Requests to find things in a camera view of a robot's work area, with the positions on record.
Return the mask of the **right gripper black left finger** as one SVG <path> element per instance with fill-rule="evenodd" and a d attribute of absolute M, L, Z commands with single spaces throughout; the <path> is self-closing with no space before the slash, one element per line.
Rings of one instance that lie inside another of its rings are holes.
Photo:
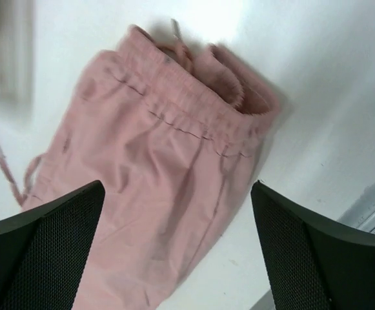
<path fill-rule="evenodd" d="M 0 309 L 71 309 L 99 222 L 99 180 L 0 220 Z"/>

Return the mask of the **pink trousers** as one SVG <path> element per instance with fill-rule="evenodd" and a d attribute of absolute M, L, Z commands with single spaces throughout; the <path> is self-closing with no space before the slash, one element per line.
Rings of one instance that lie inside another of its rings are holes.
<path fill-rule="evenodd" d="M 19 190 L 22 211 L 91 181 L 103 209 L 73 309 L 156 309 L 185 281 L 247 194 L 279 103 L 221 45 L 192 56 L 133 26 L 84 69 L 47 151 Z"/>

